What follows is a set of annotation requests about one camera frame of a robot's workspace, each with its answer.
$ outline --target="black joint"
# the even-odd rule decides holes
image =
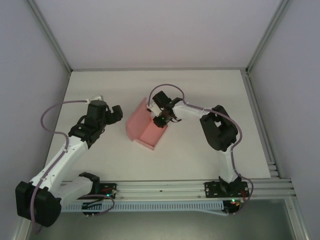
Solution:
[[[223,210],[222,212],[227,214],[234,214],[239,211],[240,204],[234,204],[235,202],[223,201]]]
[[[15,188],[16,211],[20,217],[31,220],[30,204],[35,190],[31,182],[21,181]],[[39,188],[34,199],[34,218],[37,224],[50,227],[61,212],[61,198],[54,197],[48,188]]]
[[[89,179],[92,182],[92,189],[91,192],[89,193],[90,195],[92,194],[97,194],[100,190],[100,177],[88,173],[88,172],[83,172],[81,174],[79,174],[79,177],[84,177]]]
[[[112,107],[113,112],[105,101],[92,100],[88,105],[87,113],[82,116],[77,124],[68,133],[69,137],[75,136],[86,142],[88,148],[100,138],[106,125],[114,124],[123,118],[119,105]]]
[[[220,105],[212,108],[212,110],[229,117],[227,111]],[[200,123],[207,142],[217,151],[226,152],[228,147],[237,141],[237,127],[223,116],[209,112],[202,116]]]
[[[241,180],[241,177],[239,177],[239,176],[234,181],[232,181],[230,183],[227,183],[221,177],[219,177],[220,189],[226,194],[238,192],[239,189],[241,188],[241,182],[242,182],[242,180]]]
[[[169,105],[173,108],[178,102],[182,101],[181,97],[176,97],[175,99],[173,99]]]
[[[159,108],[164,108],[171,102],[171,98],[169,98],[163,91],[160,91],[154,95],[152,100]]]

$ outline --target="white cable connector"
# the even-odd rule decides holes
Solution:
[[[107,194],[108,197],[111,197],[112,195],[116,194],[118,191],[117,190],[112,190],[110,194]]]
[[[158,107],[158,105],[153,102],[150,105],[147,105],[147,108],[153,112],[157,117],[161,114],[162,110]]]
[[[103,100],[104,100],[104,97],[103,97],[102,95],[96,95],[96,96],[91,97],[91,99],[87,98],[85,104],[90,104],[91,101],[93,101],[93,100],[103,101]]]

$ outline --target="white table surface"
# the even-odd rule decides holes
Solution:
[[[239,70],[150,70],[71,74],[65,101],[84,100],[100,94],[110,107],[121,106],[123,119],[106,127],[100,139],[77,161],[64,180],[71,181],[82,172],[95,174],[102,181],[217,179],[217,155],[208,145],[198,121],[169,124],[154,151],[127,137],[125,123],[128,117],[153,87],[163,83],[181,87],[190,104],[211,108],[222,105],[243,130],[243,140],[234,150],[238,171],[248,178],[270,178]],[[172,87],[160,90],[172,99],[181,96]],[[87,107],[84,103],[65,104],[56,130],[68,133],[86,114]],[[47,163],[63,142],[63,137],[53,137]]]

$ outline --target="purple cable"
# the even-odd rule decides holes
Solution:
[[[41,123],[41,127],[44,130],[46,130],[47,132],[52,133],[52,134],[63,135],[65,137],[65,147],[64,147],[65,150],[67,150],[68,146],[69,146],[68,135],[65,134],[64,132],[61,132],[61,131],[52,131],[52,130],[46,128],[46,126],[44,125],[44,117],[51,109],[53,109],[55,107],[58,107],[60,105],[72,104],[72,103],[86,103],[86,102],[87,102],[86,100],[74,100],[74,101],[64,101],[64,102],[61,102],[61,103],[57,103],[57,104],[52,105],[51,107],[49,107],[47,110],[45,110],[44,113],[41,116],[40,123]],[[35,218],[35,198],[36,198],[37,191],[38,191],[40,185],[43,183],[43,179],[54,168],[54,166],[59,162],[59,160],[63,157],[64,154],[65,154],[65,151],[62,151],[61,154],[57,157],[57,159],[53,162],[53,164],[51,164],[51,166],[45,171],[45,173],[43,174],[43,176],[40,179],[40,181],[38,182],[38,184],[35,186],[35,189],[34,189],[34,191],[32,193],[31,201],[30,201],[30,216],[31,216],[32,229],[33,229],[35,234],[40,233],[40,231],[42,229],[42,226],[39,229],[36,229],[37,226],[36,226],[36,218]]]
[[[105,211],[101,211],[97,214],[95,214],[95,216],[99,216],[99,215],[102,215],[102,214],[106,214],[107,212],[109,212],[111,209],[113,209],[115,207],[115,200],[110,197],[110,196],[107,196],[107,195],[103,195],[103,194],[92,194],[92,195],[84,195],[82,196],[81,198],[90,198],[90,197],[102,197],[102,198],[105,198],[105,199],[110,199],[112,201],[112,206],[109,207],[107,210]]]
[[[182,102],[188,106],[188,107],[191,107],[191,108],[194,108],[194,109],[198,109],[198,110],[202,110],[202,111],[206,111],[206,112],[211,112],[211,113],[214,113],[216,115],[219,115],[227,120],[229,120],[231,123],[233,123],[236,128],[238,129],[239,131],[239,140],[237,142],[235,142],[235,144],[233,144],[230,148],[230,154],[231,154],[231,162],[232,162],[232,167],[233,167],[233,170],[235,172],[235,174],[244,179],[244,180],[247,180],[250,184],[251,184],[251,190],[250,190],[250,194],[248,196],[248,198],[246,199],[246,201],[243,203],[242,207],[239,209],[238,213],[244,209],[244,207],[246,206],[247,202],[250,200],[253,192],[254,192],[254,183],[247,177],[244,177],[242,176],[236,169],[236,164],[235,164],[235,157],[234,157],[234,149],[236,146],[238,146],[238,144],[242,141],[242,138],[243,138],[243,133],[242,133],[242,130],[241,130],[241,127],[236,123],[236,121],[234,121],[232,118],[230,118],[229,116],[227,115],[224,115],[218,111],[214,111],[212,109],[208,109],[208,108],[204,108],[204,107],[200,107],[200,106],[196,106],[196,105],[192,105],[192,104],[189,104],[186,102],[185,100],[185,93],[184,91],[182,91],[182,89],[176,85],[173,85],[173,84],[169,84],[169,83],[165,83],[165,84],[160,84],[158,86],[156,86],[154,89],[152,89],[152,91],[150,92],[150,95],[149,95],[149,99],[148,99],[148,105],[150,105],[150,101],[151,101],[151,96],[152,96],[152,93],[159,87],[163,87],[163,86],[171,86],[171,87],[174,87],[176,89],[178,89],[181,93],[182,93]]]

